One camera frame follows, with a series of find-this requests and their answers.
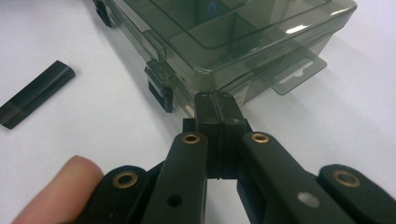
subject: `white surface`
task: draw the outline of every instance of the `white surface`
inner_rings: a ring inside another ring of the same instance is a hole
[[[243,106],[309,172],[341,163],[396,197],[396,2],[358,1],[321,54],[328,67],[285,96]],[[0,6],[0,105],[60,60],[77,77],[13,130],[0,126],[0,223],[9,223],[73,155],[104,173],[163,160],[184,114],[165,114],[145,64],[92,1],[11,1]],[[206,223],[247,223],[233,181],[209,181]]]

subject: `black plastic part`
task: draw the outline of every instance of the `black plastic part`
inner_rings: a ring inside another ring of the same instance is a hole
[[[102,19],[105,26],[111,27],[111,21],[110,18],[108,17],[105,4],[102,1],[93,1],[93,2],[95,3],[96,13]]]
[[[238,143],[247,131],[233,96],[226,92],[200,92],[195,95],[195,129],[209,139],[208,178],[236,179]]]
[[[69,66],[56,61],[0,107],[0,123],[14,128],[75,75]]]
[[[75,224],[140,223],[163,162],[148,172],[135,166],[122,166],[109,172],[93,192]],[[137,181],[129,188],[118,189],[113,181],[122,172],[135,172]]]
[[[201,133],[175,138],[141,223],[204,223],[206,154],[207,138]]]
[[[158,103],[163,107],[166,113],[172,113],[173,109],[173,91],[171,88],[164,88],[162,94],[159,94],[154,86],[148,82],[148,89],[152,95],[157,99]]]
[[[360,172],[329,165],[320,170],[318,182],[358,223],[396,223],[395,200]]]
[[[236,189],[238,190],[242,205],[244,205],[247,212],[250,224],[264,223],[266,201],[262,197],[262,192],[257,185],[248,185],[242,181],[238,181]]]
[[[195,119],[183,119],[183,133],[195,132]]]
[[[355,223],[271,135],[247,133],[240,152],[267,202],[264,223]]]

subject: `pivot screw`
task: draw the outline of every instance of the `pivot screw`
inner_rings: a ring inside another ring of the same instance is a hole
[[[187,144],[195,144],[199,142],[201,138],[196,134],[187,134],[183,137],[183,142]]]
[[[262,133],[254,133],[251,135],[251,139],[257,143],[265,144],[270,141],[270,138],[267,135]]]
[[[332,178],[338,183],[350,188],[356,188],[361,185],[361,182],[355,175],[343,170],[334,171]]]
[[[113,178],[113,186],[117,189],[128,189],[137,182],[137,174],[133,171],[122,171]]]

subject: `translucent plastic box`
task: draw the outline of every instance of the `translucent plastic box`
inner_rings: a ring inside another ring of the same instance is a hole
[[[148,64],[148,80],[189,114],[198,91],[243,104],[285,94],[323,69],[319,54],[356,9],[350,0],[106,0]]]

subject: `human hand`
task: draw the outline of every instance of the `human hand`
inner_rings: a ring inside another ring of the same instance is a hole
[[[103,177],[92,161],[71,158],[12,222],[13,224],[69,223],[82,212]]]

